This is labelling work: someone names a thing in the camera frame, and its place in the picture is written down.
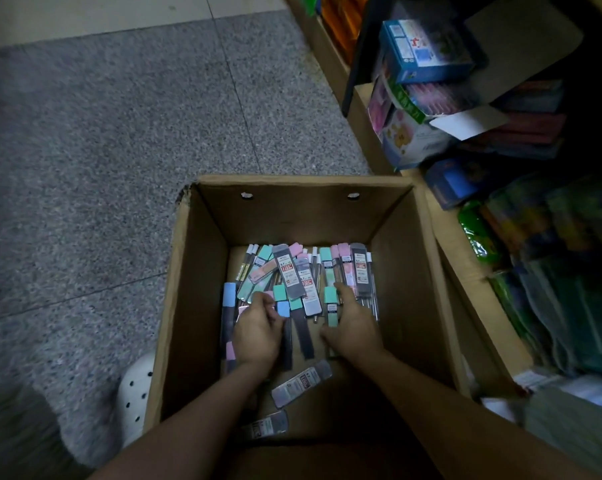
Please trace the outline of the person's right hand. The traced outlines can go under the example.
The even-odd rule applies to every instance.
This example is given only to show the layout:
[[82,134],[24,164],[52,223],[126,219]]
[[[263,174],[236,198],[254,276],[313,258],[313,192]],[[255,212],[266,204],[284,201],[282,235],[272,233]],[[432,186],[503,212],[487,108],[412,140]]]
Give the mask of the person's right hand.
[[353,366],[361,368],[384,352],[382,337],[369,308],[359,304],[353,290],[343,283],[335,284],[342,301],[341,348],[331,348]]

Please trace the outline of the person's left hand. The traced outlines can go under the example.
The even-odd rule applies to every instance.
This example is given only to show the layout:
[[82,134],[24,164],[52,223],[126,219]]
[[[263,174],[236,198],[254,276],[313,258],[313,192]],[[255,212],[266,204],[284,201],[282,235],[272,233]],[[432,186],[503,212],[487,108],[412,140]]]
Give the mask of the person's left hand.
[[284,325],[258,325],[249,321],[249,306],[233,329],[232,344],[238,365],[249,366],[267,376],[280,353]]

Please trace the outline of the teal capped lead packet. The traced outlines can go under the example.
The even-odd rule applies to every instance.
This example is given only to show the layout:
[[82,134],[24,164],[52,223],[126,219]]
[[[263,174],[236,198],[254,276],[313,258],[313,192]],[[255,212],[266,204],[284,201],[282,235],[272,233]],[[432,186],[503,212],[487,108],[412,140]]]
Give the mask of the teal capped lead packet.
[[339,295],[335,287],[325,287],[324,298],[327,311],[327,325],[335,328],[339,323]]

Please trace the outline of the person's left forearm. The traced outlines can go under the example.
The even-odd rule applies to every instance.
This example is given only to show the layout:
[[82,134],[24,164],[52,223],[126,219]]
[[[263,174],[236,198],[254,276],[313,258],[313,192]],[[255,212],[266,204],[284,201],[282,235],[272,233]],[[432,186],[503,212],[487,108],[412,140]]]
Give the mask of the person's left forearm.
[[264,360],[241,363],[88,480],[209,480],[249,396],[272,367]]

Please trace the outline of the grey lead refill packet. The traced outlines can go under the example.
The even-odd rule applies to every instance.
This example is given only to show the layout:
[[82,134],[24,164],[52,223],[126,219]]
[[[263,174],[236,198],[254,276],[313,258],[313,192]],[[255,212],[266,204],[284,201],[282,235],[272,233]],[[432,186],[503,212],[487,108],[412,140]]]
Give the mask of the grey lead refill packet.
[[241,441],[256,441],[287,433],[289,419],[285,410],[272,413],[262,419],[241,426],[238,438]]
[[331,377],[332,368],[328,361],[321,360],[315,363],[271,391],[274,406],[278,410],[285,408],[305,392]]

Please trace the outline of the brown cardboard box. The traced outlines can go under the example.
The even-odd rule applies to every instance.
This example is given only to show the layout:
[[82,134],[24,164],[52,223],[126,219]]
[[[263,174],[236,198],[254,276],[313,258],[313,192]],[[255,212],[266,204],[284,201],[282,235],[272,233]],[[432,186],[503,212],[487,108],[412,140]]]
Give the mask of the brown cardboard box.
[[[222,374],[223,285],[249,244],[305,248],[360,242],[373,256],[385,347],[468,396],[446,278],[421,190],[399,177],[204,176],[178,202],[145,431],[201,395]],[[241,424],[285,410],[287,433],[235,435],[214,478],[224,480],[442,480],[422,445],[368,379],[331,357],[279,364]],[[326,360],[332,377],[285,408],[271,391]]]

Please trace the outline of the wooden shelf unit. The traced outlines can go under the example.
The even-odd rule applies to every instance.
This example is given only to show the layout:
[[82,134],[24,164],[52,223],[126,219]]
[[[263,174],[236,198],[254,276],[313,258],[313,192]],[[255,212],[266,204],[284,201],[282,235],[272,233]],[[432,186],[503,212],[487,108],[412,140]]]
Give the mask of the wooden shelf unit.
[[[341,106],[350,92],[350,67],[334,46],[321,18],[308,15],[303,0],[285,0],[307,44]],[[433,233],[448,282],[451,312],[460,352],[472,372],[474,392],[507,397],[523,390],[518,375],[533,367],[533,359],[510,323],[460,228],[456,210],[442,210],[418,169],[400,171],[421,190],[427,201]]]

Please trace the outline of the white perforated clog shoe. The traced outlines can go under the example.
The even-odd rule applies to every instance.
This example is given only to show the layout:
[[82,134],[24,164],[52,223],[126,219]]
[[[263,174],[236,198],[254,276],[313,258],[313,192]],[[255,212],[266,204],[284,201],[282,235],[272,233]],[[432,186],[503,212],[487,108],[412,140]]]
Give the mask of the white perforated clog shoe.
[[116,412],[123,449],[143,433],[154,362],[155,352],[146,353],[134,362],[121,378],[116,397]]

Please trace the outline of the small blue box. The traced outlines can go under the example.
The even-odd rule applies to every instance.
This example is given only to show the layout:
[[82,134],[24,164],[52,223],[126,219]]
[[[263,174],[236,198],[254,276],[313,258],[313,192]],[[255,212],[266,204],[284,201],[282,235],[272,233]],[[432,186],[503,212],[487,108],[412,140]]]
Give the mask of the small blue box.
[[489,177],[479,160],[465,156],[435,162],[425,172],[425,183],[442,210],[450,210],[478,193]]

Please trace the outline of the white bear print box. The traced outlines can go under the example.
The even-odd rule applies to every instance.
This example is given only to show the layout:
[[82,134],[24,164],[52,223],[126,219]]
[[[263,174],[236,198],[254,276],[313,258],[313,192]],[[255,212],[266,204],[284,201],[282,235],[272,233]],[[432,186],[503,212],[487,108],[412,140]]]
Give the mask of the white bear print box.
[[394,170],[416,168],[449,150],[457,140],[427,121],[418,124],[403,109],[393,109],[380,134],[382,148]]

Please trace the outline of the pile of plastic wrapped goods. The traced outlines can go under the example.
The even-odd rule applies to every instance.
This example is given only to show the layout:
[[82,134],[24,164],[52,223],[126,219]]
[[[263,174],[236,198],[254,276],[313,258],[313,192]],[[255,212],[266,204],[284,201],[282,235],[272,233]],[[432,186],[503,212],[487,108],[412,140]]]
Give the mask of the pile of plastic wrapped goods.
[[529,174],[483,203],[508,250],[534,352],[568,376],[602,376],[602,166]]

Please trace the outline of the person's left leg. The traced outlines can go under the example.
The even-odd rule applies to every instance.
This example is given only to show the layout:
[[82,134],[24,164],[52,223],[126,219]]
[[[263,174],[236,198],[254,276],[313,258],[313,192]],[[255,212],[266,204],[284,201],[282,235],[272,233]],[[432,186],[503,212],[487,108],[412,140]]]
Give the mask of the person's left leg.
[[87,480],[92,473],[66,447],[41,393],[0,384],[0,480]]

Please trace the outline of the stack of orange packets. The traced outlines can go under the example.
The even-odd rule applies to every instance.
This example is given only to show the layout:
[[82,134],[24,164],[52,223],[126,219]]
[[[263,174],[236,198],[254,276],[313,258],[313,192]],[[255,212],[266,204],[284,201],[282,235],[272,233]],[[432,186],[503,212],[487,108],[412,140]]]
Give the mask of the stack of orange packets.
[[348,66],[352,65],[355,48],[368,0],[321,0],[323,25]]

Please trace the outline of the open cardboard carton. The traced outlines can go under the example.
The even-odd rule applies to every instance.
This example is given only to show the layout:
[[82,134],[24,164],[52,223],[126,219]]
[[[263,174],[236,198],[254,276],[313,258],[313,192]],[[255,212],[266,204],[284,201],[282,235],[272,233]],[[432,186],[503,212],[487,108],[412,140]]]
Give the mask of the open cardboard carton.
[[430,122],[465,141],[501,127],[508,116],[491,103],[570,55],[584,33],[549,0],[496,0],[465,20],[489,63],[467,82],[478,106]]

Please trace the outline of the black shelf post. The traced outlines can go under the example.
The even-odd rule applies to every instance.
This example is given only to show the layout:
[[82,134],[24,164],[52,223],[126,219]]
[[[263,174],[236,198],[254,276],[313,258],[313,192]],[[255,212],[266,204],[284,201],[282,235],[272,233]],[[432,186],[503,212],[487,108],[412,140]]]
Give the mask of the black shelf post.
[[362,15],[361,30],[355,45],[352,64],[341,103],[342,115],[347,118],[353,100],[355,86],[367,84],[379,48],[379,33],[392,0],[368,0]]

